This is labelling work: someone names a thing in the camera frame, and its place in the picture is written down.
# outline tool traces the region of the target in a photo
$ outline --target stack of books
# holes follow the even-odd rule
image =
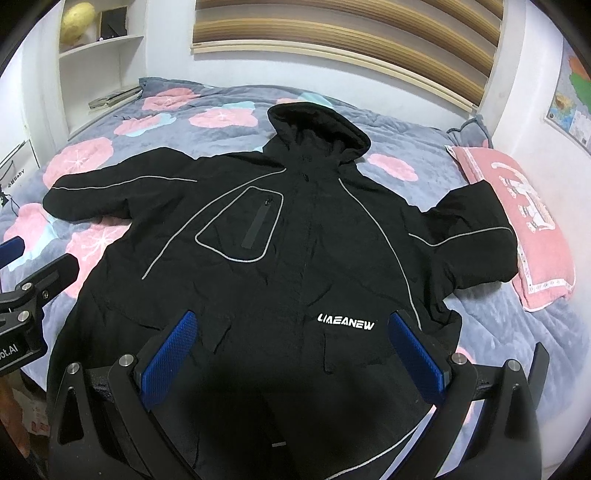
[[[90,110],[100,110],[115,105],[116,103],[122,102],[134,95],[141,92],[142,87],[136,85],[134,87],[124,87],[114,92],[108,93],[104,97],[97,98],[88,103]]]

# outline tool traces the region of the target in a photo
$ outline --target floral blanket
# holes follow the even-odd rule
[[[49,215],[41,202],[62,175],[114,165],[162,146],[194,158],[261,151],[274,135],[267,109],[276,103],[309,101],[334,108],[369,135],[372,147],[358,162],[362,174],[400,194],[410,204],[427,210],[449,190],[466,184],[445,145],[490,144],[478,119],[460,130],[445,133],[285,87],[216,88],[156,78],[142,79],[141,84],[143,93],[138,100],[73,138],[14,192],[12,201],[0,212],[3,239],[19,235],[25,240],[23,257],[0,271],[4,290],[14,288],[23,278],[65,252],[80,262],[78,280],[45,307],[43,328],[48,354],[23,368],[43,388],[51,349],[84,280],[105,248],[129,228],[129,223],[112,218],[68,223]],[[462,315],[458,350],[474,362],[502,365],[507,358],[516,358],[528,371],[535,343],[543,341],[551,361],[538,418],[543,423],[569,405],[589,349],[589,334],[565,300],[559,299],[544,310],[528,313],[523,311],[510,284],[487,284],[457,291],[446,303]],[[480,405],[475,404],[443,471],[453,468],[460,460],[479,410]],[[165,418],[159,420],[163,426],[167,424]],[[178,445],[182,443],[172,436],[171,440],[173,443],[178,440]],[[192,452],[181,453],[191,460]]]

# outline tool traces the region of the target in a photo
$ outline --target jacket sleeve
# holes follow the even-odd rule
[[[414,207],[407,231],[443,268],[438,300],[456,288],[517,275],[517,237],[486,181],[452,190],[424,213]]]
[[[65,175],[45,195],[43,208],[71,222],[102,215],[132,219],[149,208],[164,190],[180,190],[196,182],[183,175],[193,162],[184,153],[163,147],[112,167]]]

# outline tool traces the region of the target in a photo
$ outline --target pink pillow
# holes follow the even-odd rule
[[[569,246],[518,163],[490,148],[446,148],[470,183],[492,185],[515,229],[519,273],[512,282],[523,308],[534,312],[570,297],[575,275]]]

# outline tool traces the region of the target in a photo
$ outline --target zipper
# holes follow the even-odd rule
[[[259,207],[258,211],[248,230],[246,231],[246,235],[244,236],[244,240],[242,240],[241,247],[246,249],[251,249],[255,240],[256,236],[258,235],[259,230],[262,227],[265,218],[267,217],[267,213],[271,208],[271,203],[273,202],[273,198],[269,197],[265,202]]]

